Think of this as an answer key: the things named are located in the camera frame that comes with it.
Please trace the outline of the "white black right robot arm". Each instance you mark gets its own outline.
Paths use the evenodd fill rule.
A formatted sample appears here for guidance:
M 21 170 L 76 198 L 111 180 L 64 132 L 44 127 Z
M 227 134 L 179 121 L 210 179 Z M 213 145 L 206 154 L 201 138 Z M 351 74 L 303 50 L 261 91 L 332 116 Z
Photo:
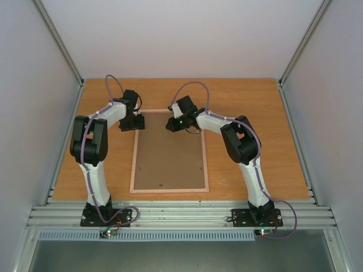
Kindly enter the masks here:
M 167 121 L 171 132 L 191 127 L 209 130 L 222 136 L 230 159 L 239 166 L 248 192 L 248 206 L 255 225 L 270 219 L 275 205 L 265 186 L 260 166 L 261 142 L 245 116 L 225 117 L 200 108 L 185 96 L 168 106 L 174 115 Z

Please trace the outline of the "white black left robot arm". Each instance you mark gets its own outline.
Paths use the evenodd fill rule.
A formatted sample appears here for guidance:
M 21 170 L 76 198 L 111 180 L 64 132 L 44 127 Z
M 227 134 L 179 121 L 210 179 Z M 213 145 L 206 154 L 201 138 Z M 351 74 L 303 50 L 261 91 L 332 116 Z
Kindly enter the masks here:
M 125 90 L 123 96 L 112 98 L 101 110 L 89 116 L 76 116 L 70 141 L 70 154 L 79 164 L 87 188 L 86 210 L 102 226 L 113 222 L 111 195 L 107 189 L 104 161 L 108 154 L 108 130 L 120 123 L 121 131 L 142 130 L 145 118 L 138 111 L 142 105 L 140 95 Z

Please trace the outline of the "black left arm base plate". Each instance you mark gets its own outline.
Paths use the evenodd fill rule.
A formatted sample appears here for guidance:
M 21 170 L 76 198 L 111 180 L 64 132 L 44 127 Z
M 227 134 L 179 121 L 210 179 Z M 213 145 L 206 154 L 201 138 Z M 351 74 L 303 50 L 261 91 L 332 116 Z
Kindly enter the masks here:
M 101 219 L 96 209 L 84 209 L 81 216 L 81 227 L 109 227 L 112 225 L 129 227 L 130 221 L 136 214 L 132 209 L 125 209 L 118 213 L 113 219 L 111 219 L 116 213 L 116 209 L 100 210 L 102 213 Z

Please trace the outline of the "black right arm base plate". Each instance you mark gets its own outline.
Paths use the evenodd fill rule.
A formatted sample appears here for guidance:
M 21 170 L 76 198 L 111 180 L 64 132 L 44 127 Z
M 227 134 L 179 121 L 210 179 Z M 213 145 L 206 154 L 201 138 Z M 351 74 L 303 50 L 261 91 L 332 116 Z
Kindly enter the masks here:
M 250 209 L 232 209 L 229 220 L 234 227 L 282 227 L 281 211 L 273 209 L 266 215 L 253 214 Z

